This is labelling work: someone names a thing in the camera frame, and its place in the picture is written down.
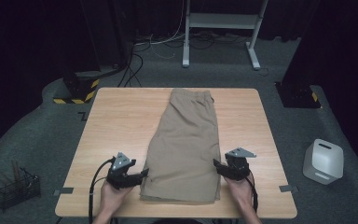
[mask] human hand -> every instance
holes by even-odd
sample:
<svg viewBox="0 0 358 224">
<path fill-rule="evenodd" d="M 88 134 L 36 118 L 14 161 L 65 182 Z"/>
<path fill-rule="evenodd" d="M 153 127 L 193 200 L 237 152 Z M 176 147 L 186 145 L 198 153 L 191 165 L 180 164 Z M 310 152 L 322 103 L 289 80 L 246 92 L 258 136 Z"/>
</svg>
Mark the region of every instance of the human hand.
<svg viewBox="0 0 358 224">
<path fill-rule="evenodd" d="M 94 224 L 108 223 L 113 214 L 123 204 L 127 194 L 132 191 L 133 187 L 125 189 L 115 189 L 106 180 L 101 187 L 101 204 L 100 211 L 94 220 Z"/>
<path fill-rule="evenodd" d="M 239 203 L 240 205 L 252 205 L 252 186 L 246 179 L 237 181 L 229 179 L 225 176 L 224 178 L 236 203 Z M 250 173 L 247 178 L 251 181 L 253 185 L 255 184 L 255 180 L 252 173 Z"/>
<path fill-rule="evenodd" d="M 255 185 L 255 179 L 252 173 L 247 176 L 247 179 L 253 186 Z M 230 189 L 232 198 L 239 207 L 245 222 L 255 224 L 261 223 L 260 218 L 253 208 L 252 199 L 254 195 L 251 184 L 245 178 L 237 181 L 225 177 L 225 180 Z"/>
</svg>

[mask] shorts waistband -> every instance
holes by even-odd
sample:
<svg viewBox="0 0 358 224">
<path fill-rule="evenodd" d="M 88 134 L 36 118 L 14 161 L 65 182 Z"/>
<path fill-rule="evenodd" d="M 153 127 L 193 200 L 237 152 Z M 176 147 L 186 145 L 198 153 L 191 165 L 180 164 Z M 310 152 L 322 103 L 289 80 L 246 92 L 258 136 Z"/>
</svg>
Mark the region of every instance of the shorts waistband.
<svg viewBox="0 0 358 224">
<path fill-rule="evenodd" d="M 197 101 L 203 100 L 211 103 L 214 102 L 209 91 L 188 91 L 186 89 L 175 88 L 172 90 L 171 95 L 181 95 Z"/>
</svg>

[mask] white metal frame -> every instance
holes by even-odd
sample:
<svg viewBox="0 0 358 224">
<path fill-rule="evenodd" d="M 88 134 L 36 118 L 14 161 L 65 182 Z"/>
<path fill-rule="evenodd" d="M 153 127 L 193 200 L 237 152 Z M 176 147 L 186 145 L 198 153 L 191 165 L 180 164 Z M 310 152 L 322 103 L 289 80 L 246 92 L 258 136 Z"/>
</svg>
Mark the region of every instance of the white metal frame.
<svg viewBox="0 0 358 224">
<path fill-rule="evenodd" d="M 258 62 L 257 56 L 255 55 L 255 41 L 257 40 L 257 35 L 260 30 L 261 22 L 263 21 L 264 12 L 266 11 L 267 3 L 269 0 L 262 1 L 263 2 L 258 15 L 238 15 L 190 13 L 190 0 L 187 0 L 185 44 L 183 47 L 183 67 L 190 66 L 190 27 L 203 27 L 254 30 L 251 42 L 246 42 L 246 49 L 248 50 L 254 70 L 260 69 L 260 63 Z"/>
</svg>

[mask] metal rack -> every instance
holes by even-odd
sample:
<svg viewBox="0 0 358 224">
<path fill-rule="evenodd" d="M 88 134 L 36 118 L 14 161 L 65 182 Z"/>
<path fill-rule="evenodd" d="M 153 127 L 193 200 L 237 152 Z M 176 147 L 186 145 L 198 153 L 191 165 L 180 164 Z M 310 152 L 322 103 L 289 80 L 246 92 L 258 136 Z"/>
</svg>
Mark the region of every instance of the metal rack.
<svg viewBox="0 0 358 224">
<path fill-rule="evenodd" d="M 246 42 L 246 49 L 252 61 L 254 70 L 260 69 L 260 63 L 255 55 L 255 41 L 258 31 L 264 18 L 267 3 L 269 0 L 262 0 L 260 11 L 257 15 L 238 14 L 211 14 L 211 13 L 190 13 L 190 0 L 187 0 L 186 8 L 186 33 L 183 48 L 183 67 L 190 66 L 189 31 L 190 27 L 201 28 L 227 28 L 227 29 L 249 29 L 254 30 L 250 42 Z"/>
<path fill-rule="evenodd" d="M 0 209 L 5 212 L 9 207 L 33 197 L 40 197 L 40 178 L 25 173 L 24 178 L 0 188 Z"/>
</svg>

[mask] wire basket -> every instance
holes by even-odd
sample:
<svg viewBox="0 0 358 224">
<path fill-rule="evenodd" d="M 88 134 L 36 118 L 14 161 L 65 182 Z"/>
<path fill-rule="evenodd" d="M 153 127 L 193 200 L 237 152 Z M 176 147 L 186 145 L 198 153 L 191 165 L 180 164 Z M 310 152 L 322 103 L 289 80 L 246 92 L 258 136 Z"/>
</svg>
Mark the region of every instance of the wire basket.
<svg viewBox="0 0 358 224">
<path fill-rule="evenodd" d="M 9 207 L 36 196 L 41 196 L 39 176 L 25 175 L 20 181 L 0 188 L 0 209 L 5 212 Z"/>
</svg>

